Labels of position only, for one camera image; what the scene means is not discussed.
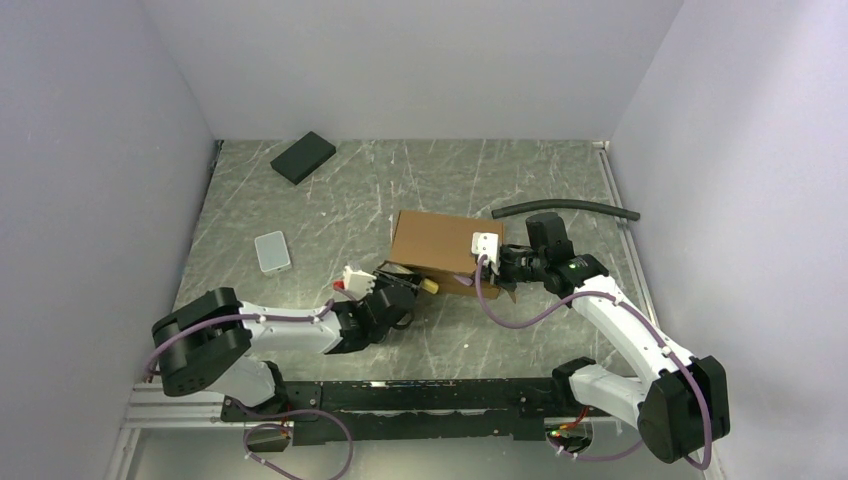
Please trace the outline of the brown cardboard box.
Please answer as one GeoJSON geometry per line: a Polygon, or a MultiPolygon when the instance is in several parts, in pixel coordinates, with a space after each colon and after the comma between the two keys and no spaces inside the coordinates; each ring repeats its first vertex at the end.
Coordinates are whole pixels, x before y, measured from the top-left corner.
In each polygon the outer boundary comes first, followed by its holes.
{"type": "Polygon", "coordinates": [[[505,234],[497,220],[402,210],[397,216],[388,261],[436,282],[440,294],[476,295],[475,233],[505,234]]]}

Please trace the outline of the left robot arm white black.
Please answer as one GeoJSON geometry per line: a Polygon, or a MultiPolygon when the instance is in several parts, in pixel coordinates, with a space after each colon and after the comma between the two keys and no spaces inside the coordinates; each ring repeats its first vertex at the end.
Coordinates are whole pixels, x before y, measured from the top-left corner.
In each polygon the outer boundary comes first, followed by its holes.
{"type": "Polygon", "coordinates": [[[346,265],[333,290],[334,297],[311,309],[256,305],[231,287],[209,290],[153,325],[145,374],[159,377],[169,397],[221,393],[272,420],[285,411],[288,394],[268,354],[362,351],[405,329],[419,294],[435,294],[439,286],[385,263],[371,272],[346,265]]]}

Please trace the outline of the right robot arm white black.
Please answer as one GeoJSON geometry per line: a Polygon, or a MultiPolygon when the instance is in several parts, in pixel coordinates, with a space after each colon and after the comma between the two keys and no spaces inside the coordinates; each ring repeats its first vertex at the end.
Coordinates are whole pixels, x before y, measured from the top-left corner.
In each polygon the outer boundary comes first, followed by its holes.
{"type": "Polygon", "coordinates": [[[686,460],[705,471],[715,441],[730,432],[727,375],[714,357],[699,358],[657,328],[624,294],[593,255],[575,253],[563,219],[545,212],[526,221],[529,245],[510,245],[495,233],[476,233],[474,286],[489,282],[512,291],[537,282],[558,302],[522,327],[535,325],[561,307],[588,320],[634,372],[626,378],[589,358],[557,367],[551,401],[574,415],[594,407],[636,429],[658,460],[686,460]]]}

